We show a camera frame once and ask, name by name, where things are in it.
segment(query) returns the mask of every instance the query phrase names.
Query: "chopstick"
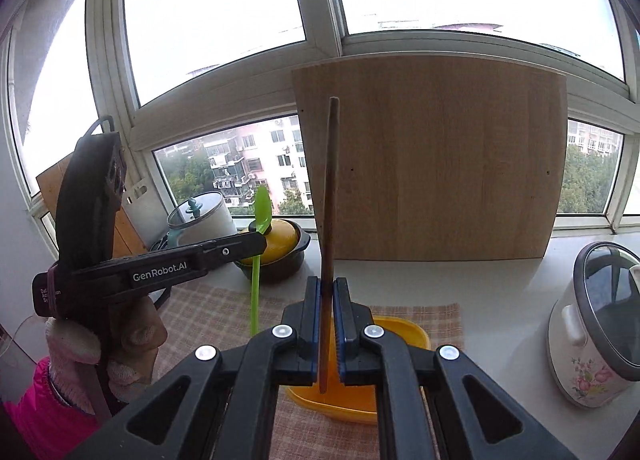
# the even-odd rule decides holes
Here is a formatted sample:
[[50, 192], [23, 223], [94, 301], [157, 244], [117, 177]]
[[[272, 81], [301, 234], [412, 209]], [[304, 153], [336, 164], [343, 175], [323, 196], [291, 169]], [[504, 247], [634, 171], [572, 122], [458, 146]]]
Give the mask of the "chopstick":
[[335, 196], [338, 179], [338, 126], [340, 100], [329, 98], [329, 118], [326, 129], [326, 167], [324, 170], [324, 212], [322, 214], [321, 274], [320, 274], [320, 355], [319, 390], [326, 392], [329, 339], [331, 331], [332, 297], [334, 293], [334, 222]]

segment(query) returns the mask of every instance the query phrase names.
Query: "white pot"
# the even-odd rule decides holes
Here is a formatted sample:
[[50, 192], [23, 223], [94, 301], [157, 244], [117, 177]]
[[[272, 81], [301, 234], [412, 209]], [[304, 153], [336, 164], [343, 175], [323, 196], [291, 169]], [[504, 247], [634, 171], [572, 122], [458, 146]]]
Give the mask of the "white pot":
[[640, 380], [640, 260], [613, 243], [585, 247], [549, 319], [552, 373], [587, 408], [612, 401]]
[[202, 193], [180, 204], [167, 217], [168, 247], [197, 244], [238, 232], [225, 198], [218, 191]]

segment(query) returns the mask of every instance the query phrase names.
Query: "hand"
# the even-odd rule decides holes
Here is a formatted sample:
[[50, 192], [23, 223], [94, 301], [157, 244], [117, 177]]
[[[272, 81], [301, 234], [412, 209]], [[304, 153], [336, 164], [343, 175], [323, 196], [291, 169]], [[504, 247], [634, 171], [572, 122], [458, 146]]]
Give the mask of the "hand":
[[[120, 343], [109, 358], [107, 372], [113, 395], [131, 402], [151, 384], [158, 347], [166, 341], [166, 328], [148, 296], [143, 296], [122, 312], [116, 335]], [[45, 336], [49, 346], [49, 378], [67, 402], [85, 413], [94, 414], [84, 393], [75, 364], [97, 364], [100, 341], [84, 326], [50, 317]]]

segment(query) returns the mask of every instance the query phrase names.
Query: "pink jacket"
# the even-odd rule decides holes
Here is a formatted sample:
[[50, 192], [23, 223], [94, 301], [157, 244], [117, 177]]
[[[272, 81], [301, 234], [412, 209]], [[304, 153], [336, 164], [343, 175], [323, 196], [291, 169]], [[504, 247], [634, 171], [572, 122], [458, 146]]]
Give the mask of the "pink jacket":
[[33, 384], [18, 404], [4, 409], [39, 460], [60, 460], [98, 429], [94, 417], [64, 406], [49, 384], [49, 358], [36, 366]]

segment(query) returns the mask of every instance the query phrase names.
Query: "white countertop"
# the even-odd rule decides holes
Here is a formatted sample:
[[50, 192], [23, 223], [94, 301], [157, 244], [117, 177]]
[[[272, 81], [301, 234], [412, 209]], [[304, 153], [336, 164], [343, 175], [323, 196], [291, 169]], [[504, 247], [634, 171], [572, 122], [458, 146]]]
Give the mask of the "white countertop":
[[[640, 250], [640, 235], [563, 237], [551, 239], [541, 260], [338, 261], [335, 276], [348, 278], [351, 299], [364, 305], [458, 303], [466, 354], [578, 458], [606, 460], [640, 410], [640, 387], [632, 386], [609, 406], [578, 408], [556, 386], [545, 344], [551, 309], [571, 279], [576, 255], [599, 239]], [[320, 275], [315, 239], [293, 278], [261, 292], [302, 299], [309, 275]], [[213, 271], [206, 281], [237, 291], [250, 289], [234, 265]]]

